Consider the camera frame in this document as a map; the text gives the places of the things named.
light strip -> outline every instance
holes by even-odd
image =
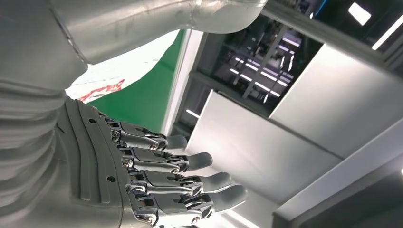
[[[255,85],[259,86],[260,88],[266,90],[267,92],[270,92],[270,89],[265,87],[264,85],[260,84],[259,82],[255,82]]]
[[[269,94],[266,94],[265,99],[263,101],[264,104],[266,103],[268,97],[269,97]]]
[[[258,70],[256,67],[252,66],[252,65],[249,64],[249,63],[245,64],[245,66],[247,66],[247,67],[249,67],[249,68],[251,68],[251,69],[254,69],[254,70]]]
[[[296,42],[294,42],[294,41],[292,41],[292,40],[290,40],[290,39],[283,38],[283,41],[285,41],[285,42],[287,42],[287,43],[289,43],[289,44],[292,44],[292,45],[294,45],[294,46],[296,46],[296,47],[299,47],[299,44],[298,44],[298,43],[296,43]]]
[[[243,77],[243,78],[245,78],[246,80],[248,80],[248,81],[252,81],[252,78],[250,78],[250,77],[248,77],[248,76],[246,76],[246,75],[243,75],[243,74],[241,74],[240,75],[241,77]]]
[[[276,93],[276,92],[274,92],[274,91],[270,91],[270,93],[273,94],[273,95],[276,96],[276,97],[280,97],[280,94],[278,94],[278,93]]]
[[[187,113],[189,113],[190,115],[192,115],[192,116],[194,116],[194,117],[198,118],[198,119],[200,118],[200,116],[199,116],[199,115],[197,115],[196,113],[192,112],[192,111],[191,111],[191,110],[189,110],[189,109],[187,109],[187,110],[186,110],[186,112],[187,112]]]
[[[284,59],[285,59],[286,57],[285,56],[283,56],[283,58],[281,59],[281,63],[280,63],[280,68],[282,68],[283,67],[283,64],[284,64]]]
[[[251,59],[248,59],[248,62],[251,62],[251,63],[253,63],[253,64],[257,65],[258,67],[260,66],[260,64],[259,64],[259,63],[255,62],[255,61],[252,61]]]
[[[288,84],[286,84],[286,83],[284,83],[284,82],[282,82],[282,81],[277,81],[277,83],[279,83],[280,85],[285,86],[285,87],[288,86]]]
[[[289,49],[288,49],[288,48],[286,48],[286,47],[284,47],[284,46],[282,46],[282,45],[280,45],[280,46],[279,46],[279,48],[280,48],[280,49],[283,49],[283,50],[284,50],[284,51],[286,51],[286,52],[288,52],[288,51],[289,51]]]
[[[373,50],[377,50],[391,35],[396,31],[396,29],[403,23],[403,15],[385,32],[381,38],[372,46]]]
[[[236,213],[233,210],[226,211],[226,214],[249,228],[260,228],[256,226],[253,222],[247,220],[246,218],[242,217],[240,214]]]
[[[238,62],[240,61],[240,63],[244,63],[244,61],[239,58],[235,58],[235,60],[237,60]]]
[[[273,81],[277,81],[277,78],[275,78],[275,77],[273,77],[273,76],[271,76],[271,75],[269,75],[269,74],[267,74],[267,73],[265,73],[265,72],[263,72],[263,71],[261,72],[261,74],[263,74],[264,76],[270,78],[270,79],[273,80]]]
[[[232,69],[232,68],[230,69],[230,71],[233,72],[233,73],[235,73],[235,74],[239,74],[238,71],[236,71],[236,70],[234,70],[234,69]]]
[[[280,79],[282,79],[283,81],[286,81],[286,82],[288,82],[288,83],[291,82],[288,78],[285,78],[285,77],[283,77],[283,76],[281,76]]]
[[[277,74],[276,72],[272,71],[272,70],[269,70],[269,69],[267,69],[267,68],[263,68],[263,69],[266,70],[266,71],[269,72],[269,73],[272,73],[272,74],[275,75],[275,76],[278,76],[278,74]]]

screw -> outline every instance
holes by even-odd
[[[131,166],[130,162],[127,161],[127,160],[123,160],[122,165],[123,165],[123,167],[125,167],[125,168],[129,168],[129,167]]]
[[[145,220],[146,222],[150,223],[150,224],[153,223],[153,221],[151,220],[150,217],[147,217],[147,218],[145,218],[144,220]]]
[[[149,147],[149,149],[150,149],[150,150],[156,150],[156,149],[158,149],[158,145],[153,144],[153,145],[151,145],[151,146]]]
[[[192,220],[192,224],[196,224],[199,220],[200,220],[201,218],[200,217],[195,217],[193,220]]]

ceiling light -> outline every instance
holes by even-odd
[[[236,71],[236,70],[234,70],[234,69],[232,69],[232,68],[230,69],[230,71],[231,71],[231,72],[234,72],[235,74],[239,74],[238,71]]]
[[[285,87],[288,86],[286,83],[284,83],[284,82],[282,82],[282,81],[277,81],[277,83],[279,83],[280,85],[285,86]]]
[[[372,49],[377,50],[396,29],[403,23],[403,15],[385,32],[385,34],[372,46]]]
[[[288,52],[288,51],[289,51],[289,49],[288,49],[288,48],[286,48],[285,46],[282,46],[282,45],[280,45],[280,46],[279,46],[279,48],[280,48],[280,49],[283,49],[283,50],[284,50],[284,51],[286,51],[286,52]]]
[[[280,94],[274,92],[274,91],[270,91],[271,94],[273,94],[274,96],[280,97]]]
[[[194,116],[194,117],[198,118],[198,119],[200,118],[200,116],[199,116],[199,115],[197,115],[196,113],[192,112],[192,111],[191,111],[191,110],[189,110],[189,109],[187,109],[187,110],[186,110],[186,112],[187,112],[187,113],[189,113],[190,115],[192,115],[192,116]]]
[[[296,42],[294,42],[294,41],[292,41],[292,40],[290,40],[290,39],[283,38],[283,41],[285,41],[285,42],[287,42],[287,43],[289,43],[289,44],[292,44],[292,45],[294,45],[294,46],[296,46],[296,47],[299,47],[299,44],[298,44],[298,43],[296,43]]]
[[[250,67],[250,68],[252,68],[252,69],[254,69],[254,70],[258,70],[256,67],[252,66],[252,65],[249,64],[249,63],[245,64],[245,66]]]
[[[260,88],[266,90],[267,92],[270,92],[270,89],[265,87],[264,85],[260,84],[259,82],[255,82],[255,85],[259,86]]]
[[[246,76],[246,75],[242,75],[242,74],[241,74],[240,76],[243,77],[243,78],[245,78],[246,80],[248,80],[248,81],[250,81],[250,82],[252,81],[252,78],[250,78],[250,77],[248,77],[248,76]]]
[[[286,58],[286,57],[283,56],[283,58],[281,59],[280,68],[283,68],[283,64],[284,64],[284,59],[285,59],[285,58]]]
[[[265,99],[263,101],[264,104],[266,103],[268,96],[269,96],[269,94],[266,94]]]
[[[371,18],[371,14],[355,2],[350,6],[350,8],[348,8],[348,12],[358,21],[358,23],[361,24],[361,26],[366,24],[366,22]]]
[[[266,76],[266,77],[268,77],[268,78],[270,78],[271,80],[273,80],[273,81],[277,81],[277,78],[275,78],[275,77],[273,77],[273,76],[271,76],[271,75],[269,75],[268,73],[266,73],[266,72],[261,72],[261,74],[263,74],[264,76]]]

bolt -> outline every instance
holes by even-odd
[[[196,224],[199,220],[200,220],[201,218],[200,217],[195,217],[193,220],[192,220],[192,224]]]
[[[156,149],[158,149],[158,145],[153,144],[153,145],[151,145],[151,146],[149,147],[149,149],[150,149],[150,150],[156,150]]]

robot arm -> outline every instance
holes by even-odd
[[[174,29],[240,30],[264,4],[265,0],[1,1],[0,227],[150,227],[146,213],[151,225],[159,226],[161,218],[167,218],[159,215],[193,210],[205,218],[211,211],[206,208],[222,211],[244,200],[238,187],[227,192],[240,196],[235,201],[220,193],[199,191],[190,196],[196,187],[184,184],[177,174],[170,179],[188,194],[156,194],[158,185],[151,183],[148,186],[154,188],[138,193],[139,188],[131,187],[133,172],[162,166],[184,171],[189,159],[162,152],[144,158],[138,155],[144,153],[138,152],[136,146],[142,144],[136,141],[121,147],[111,138],[113,129],[103,115],[88,105],[66,101],[64,89],[88,64]],[[133,153],[118,153],[126,149]],[[122,161],[128,160],[133,164],[123,169]]]

